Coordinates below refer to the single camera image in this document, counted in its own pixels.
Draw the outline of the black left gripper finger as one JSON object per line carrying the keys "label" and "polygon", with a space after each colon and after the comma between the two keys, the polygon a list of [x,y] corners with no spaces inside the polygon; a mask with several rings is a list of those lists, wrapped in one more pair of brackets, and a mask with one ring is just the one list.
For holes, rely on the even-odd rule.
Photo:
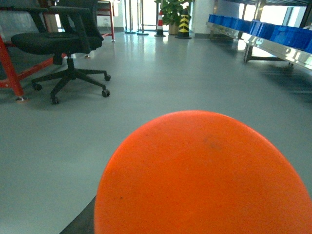
{"label": "black left gripper finger", "polygon": [[74,218],[60,234],[94,234],[94,197],[82,212]]}

